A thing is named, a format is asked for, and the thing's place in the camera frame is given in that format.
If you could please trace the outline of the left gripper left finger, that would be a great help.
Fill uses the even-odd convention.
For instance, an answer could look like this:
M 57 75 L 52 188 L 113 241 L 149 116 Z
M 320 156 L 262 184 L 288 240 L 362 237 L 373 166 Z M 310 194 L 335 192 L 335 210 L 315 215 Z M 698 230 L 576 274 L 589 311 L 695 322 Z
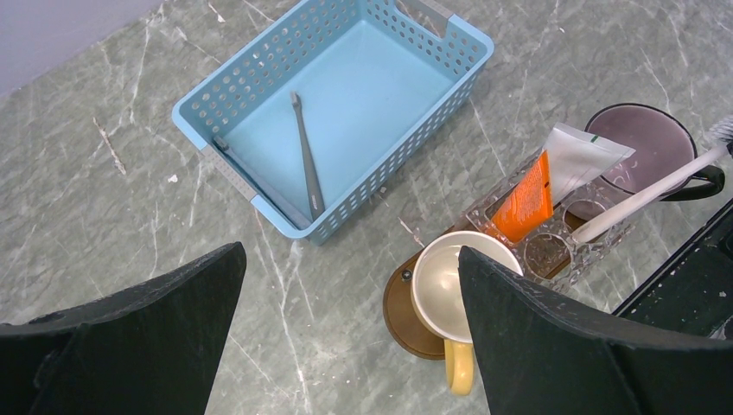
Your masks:
M 204 413 L 246 265 L 229 243 L 109 296 L 3 323 L 2 413 Z

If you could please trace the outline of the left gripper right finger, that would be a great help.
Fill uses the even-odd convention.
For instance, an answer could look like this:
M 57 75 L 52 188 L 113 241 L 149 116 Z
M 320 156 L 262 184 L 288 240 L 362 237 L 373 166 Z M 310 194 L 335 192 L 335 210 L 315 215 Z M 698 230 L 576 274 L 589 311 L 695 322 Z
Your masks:
M 458 271 L 491 413 L 731 413 L 731 342 L 612 316 L 468 246 Z

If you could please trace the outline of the clear acrylic toothbrush holder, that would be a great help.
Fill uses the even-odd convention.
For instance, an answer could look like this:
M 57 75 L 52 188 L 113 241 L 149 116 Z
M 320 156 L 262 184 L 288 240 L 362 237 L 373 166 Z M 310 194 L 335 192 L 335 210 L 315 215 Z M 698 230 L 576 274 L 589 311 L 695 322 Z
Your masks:
M 582 277 L 588 277 L 596 264 L 606 257 L 633 228 L 623 220 L 587 243 L 574 239 L 573 232 L 609 208 L 613 202 L 602 194 L 603 188 L 589 182 L 567 195 L 553 216 L 517 243 L 512 243 L 490 224 L 490 219 L 539 158 L 534 151 L 507 177 L 464 212 L 464 224 L 476 231 L 487 231 L 504 242 L 518 259 L 523 275 L 562 294 Z

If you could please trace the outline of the yellow ceramic mug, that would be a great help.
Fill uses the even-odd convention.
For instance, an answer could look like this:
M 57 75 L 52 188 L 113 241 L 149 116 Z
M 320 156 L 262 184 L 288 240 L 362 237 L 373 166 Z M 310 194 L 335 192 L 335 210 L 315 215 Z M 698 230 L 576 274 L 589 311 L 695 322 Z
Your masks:
M 475 231 L 447 233 L 419 254 L 411 278 L 411 303 L 420 322 L 443 339 L 447 383 L 450 391 L 459 396 L 470 394 L 475 368 L 458 272 L 459 252 L 463 246 L 473 247 L 519 275 L 523 274 L 509 248 Z

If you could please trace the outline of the brown wooden oval tray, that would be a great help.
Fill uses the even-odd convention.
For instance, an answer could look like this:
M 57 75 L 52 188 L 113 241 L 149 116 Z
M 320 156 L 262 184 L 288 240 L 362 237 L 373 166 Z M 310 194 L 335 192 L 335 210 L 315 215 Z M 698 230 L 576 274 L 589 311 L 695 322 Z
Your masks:
M 539 250 L 555 251 L 549 258 L 542 259 Z M 557 282 L 560 275 L 570 269 L 570 255 L 559 254 L 559 241 L 548 237 L 536 237 L 528 243 L 528 254 L 534 262 L 532 279 L 536 282 Z M 410 281 L 417 259 L 422 251 L 398 267 L 389 278 L 383 296 L 383 315 L 386 327 L 395 341 L 417 357 L 440 361 L 444 358 L 443 341 L 419 322 L 411 306 Z

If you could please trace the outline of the white red toothpaste tube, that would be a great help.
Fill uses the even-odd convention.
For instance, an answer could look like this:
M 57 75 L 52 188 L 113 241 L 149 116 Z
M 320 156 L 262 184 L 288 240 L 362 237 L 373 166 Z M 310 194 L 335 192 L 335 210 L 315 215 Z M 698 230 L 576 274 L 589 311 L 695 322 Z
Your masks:
M 549 162 L 552 204 L 627 160 L 635 149 L 557 122 L 544 150 Z

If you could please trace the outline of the purple ceramic mug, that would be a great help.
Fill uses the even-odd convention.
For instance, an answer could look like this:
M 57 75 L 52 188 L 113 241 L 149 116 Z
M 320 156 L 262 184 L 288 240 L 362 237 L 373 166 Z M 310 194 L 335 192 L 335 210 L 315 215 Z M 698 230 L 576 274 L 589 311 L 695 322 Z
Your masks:
M 584 130 L 635 150 L 634 154 L 597 177 L 598 194 L 618 204 L 698 156 L 689 131 L 674 117 L 650 105 L 615 104 L 603 108 Z M 719 194 L 724 172 L 703 167 L 658 197 L 658 201 L 695 201 Z

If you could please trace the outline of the light blue plastic basket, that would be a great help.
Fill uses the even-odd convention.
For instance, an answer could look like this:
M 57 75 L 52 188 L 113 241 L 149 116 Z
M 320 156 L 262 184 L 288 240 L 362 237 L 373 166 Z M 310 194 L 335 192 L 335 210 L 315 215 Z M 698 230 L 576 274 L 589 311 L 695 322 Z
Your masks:
M 181 98 L 172 120 L 284 237 L 320 245 L 465 102 L 494 52 L 487 34 L 442 5 L 416 7 L 444 35 L 393 1 L 301 1 Z M 291 91 L 322 189 L 316 220 Z M 297 229 L 215 136 L 312 224 Z

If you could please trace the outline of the orange capped toothpaste tube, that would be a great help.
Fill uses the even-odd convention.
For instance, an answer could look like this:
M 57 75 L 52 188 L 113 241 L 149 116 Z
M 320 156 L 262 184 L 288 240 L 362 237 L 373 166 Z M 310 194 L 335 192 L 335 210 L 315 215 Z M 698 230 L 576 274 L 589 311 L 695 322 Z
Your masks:
M 543 150 L 491 221 L 512 243 L 518 243 L 553 215 L 550 167 Z

